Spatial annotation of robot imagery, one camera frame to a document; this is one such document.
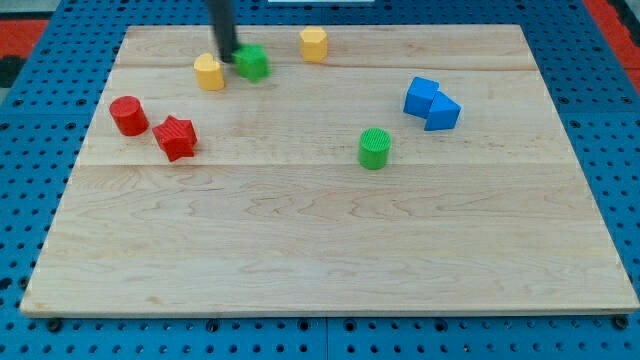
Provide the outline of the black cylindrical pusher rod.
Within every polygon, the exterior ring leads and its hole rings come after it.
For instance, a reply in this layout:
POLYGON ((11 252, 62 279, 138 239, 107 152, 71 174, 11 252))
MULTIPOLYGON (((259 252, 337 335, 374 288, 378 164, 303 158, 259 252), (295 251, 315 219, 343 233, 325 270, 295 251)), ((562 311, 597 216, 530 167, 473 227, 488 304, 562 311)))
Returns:
POLYGON ((233 54, 240 48, 231 0, 206 0, 212 22, 212 32, 218 46, 220 59, 233 63, 233 54))

